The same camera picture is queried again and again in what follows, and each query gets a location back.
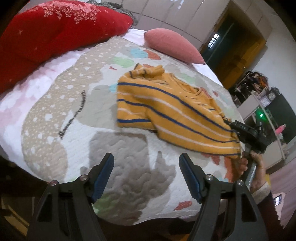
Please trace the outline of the dark sleeve right forearm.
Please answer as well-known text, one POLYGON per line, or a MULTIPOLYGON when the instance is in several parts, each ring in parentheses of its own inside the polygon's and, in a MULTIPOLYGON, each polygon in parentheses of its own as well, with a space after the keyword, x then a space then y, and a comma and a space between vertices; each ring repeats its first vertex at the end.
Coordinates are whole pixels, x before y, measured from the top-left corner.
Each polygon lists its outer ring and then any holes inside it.
POLYGON ((270 186, 265 182, 259 189, 252 192, 252 197, 257 204, 262 219, 266 226, 269 240, 280 240, 283 233, 283 226, 280 224, 276 212, 270 186))

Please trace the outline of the person right hand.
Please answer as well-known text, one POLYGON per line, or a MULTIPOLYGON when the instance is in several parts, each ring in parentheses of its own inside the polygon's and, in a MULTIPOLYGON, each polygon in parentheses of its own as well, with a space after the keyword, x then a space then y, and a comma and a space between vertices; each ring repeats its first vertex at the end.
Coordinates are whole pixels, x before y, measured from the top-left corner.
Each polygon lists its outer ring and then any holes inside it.
MULTIPOLYGON (((254 193, 255 191, 259 190, 265 183, 266 183, 266 171, 263 163, 263 158, 260 154, 251 151, 249 157, 255 161, 257 164, 256 172, 254 175, 253 182, 250 186, 250 192, 254 193)), ((248 167, 248 159, 247 154, 245 152, 242 153, 242 157, 237 161, 237 171, 239 175, 243 175, 245 171, 247 171, 248 167)))

